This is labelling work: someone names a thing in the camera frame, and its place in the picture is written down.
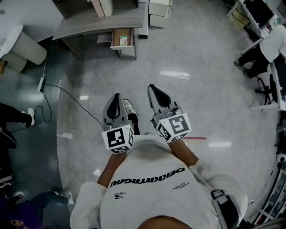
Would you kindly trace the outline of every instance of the office chair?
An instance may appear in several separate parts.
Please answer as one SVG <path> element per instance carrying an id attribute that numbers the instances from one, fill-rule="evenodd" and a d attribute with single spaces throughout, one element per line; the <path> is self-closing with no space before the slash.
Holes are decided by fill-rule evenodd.
<path id="1" fill-rule="evenodd" d="M 264 94 L 265 95 L 265 101 L 264 101 L 264 105 L 271 104 L 272 101 L 270 100 L 270 94 L 272 95 L 273 101 L 275 101 L 276 103 L 278 102 L 278 97 L 277 97 L 277 90 L 276 90 L 276 83 L 274 82 L 273 79 L 273 75 L 270 75 L 270 88 L 269 86 L 265 86 L 263 80 L 261 78 L 257 79 L 258 85 L 259 82 L 261 82 L 263 90 L 255 90 L 255 93 L 260 93 L 260 94 Z"/>

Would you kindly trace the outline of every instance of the desk leg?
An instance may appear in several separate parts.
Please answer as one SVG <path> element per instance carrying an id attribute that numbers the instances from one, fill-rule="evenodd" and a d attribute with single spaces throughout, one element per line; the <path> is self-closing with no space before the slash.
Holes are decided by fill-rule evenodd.
<path id="1" fill-rule="evenodd" d="M 78 59 L 84 59 L 85 47 L 80 45 L 77 37 L 62 38 L 62 41 L 70 48 Z"/>
<path id="2" fill-rule="evenodd" d="M 234 4 L 234 6 L 232 7 L 232 9 L 227 13 L 227 17 L 230 17 L 231 14 L 233 13 L 233 11 L 235 11 L 235 9 L 238 7 L 240 1 L 236 1 L 236 3 Z"/>
<path id="3" fill-rule="evenodd" d="M 263 109 L 270 109 L 270 108 L 279 108 L 279 104 L 271 103 L 271 104 L 263 105 L 263 106 L 251 106 L 250 110 L 263 110 Z"/>
<path id="4" fill-rule="evenodd" d="M 248 46 L 246 49 L 244 49 L 240 54 L 244 55 L 246 52 L 248 52 L 250 49 L 258 45 L 263 39 L 260 38 L 259 40 L 255 41 L 252 45 Z"/>

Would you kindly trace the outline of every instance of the forearm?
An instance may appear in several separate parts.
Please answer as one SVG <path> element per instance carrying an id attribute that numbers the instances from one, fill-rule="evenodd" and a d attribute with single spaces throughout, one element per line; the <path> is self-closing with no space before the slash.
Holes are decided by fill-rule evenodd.
<path id="1" fill-rule="evenodd" d="M 116 169 L 121 165 L 126 157 L 127 152 L 112 154 L 110 159 L 107 162 L 105 169 L 103 170 L 101 176 L 99 177 L 97 183 L 108 187 Z"/>
<path id="2" fill-rule="evenodd" d="M 174 142 L 168 143 L 173 154 L 184 162 L 188 167 L 195 165 L 198 161 L 198 158 L 194 153 L 186 146 L 182 140 L 177 140 Z"/>

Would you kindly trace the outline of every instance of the red strip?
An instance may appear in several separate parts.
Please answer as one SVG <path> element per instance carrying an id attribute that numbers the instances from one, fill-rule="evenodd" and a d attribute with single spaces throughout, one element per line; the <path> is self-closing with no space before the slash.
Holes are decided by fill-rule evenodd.
<path id="1" fill-rule="evenodd" d="M 206 140 L 205 137 L 185 137 L 183 139 L 195 139 L 195 140 Z"/>

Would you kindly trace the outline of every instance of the white device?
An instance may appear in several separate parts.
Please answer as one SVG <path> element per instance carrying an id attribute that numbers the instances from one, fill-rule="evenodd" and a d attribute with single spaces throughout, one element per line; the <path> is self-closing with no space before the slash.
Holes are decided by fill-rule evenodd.
<path id="1" fill-rule="evenodd" d="M 192 128 L 187 113 L 183 113 L 159 120 L 156 130 L 169 143 L 185 137 L 192 131 Z"/>
<path id="2" fill-rule="evenodd" d="M 130 124 L 102 132 L 105 146 L 113 154 L 132 149 L 134 131 Z"/>
<path id="3" fill-rule="evenodd" d="M 285 162 L 286 161 L 286 154 L 285 153 L 280 153 L 277 155 L 277 161 L 278 162 Z"/>

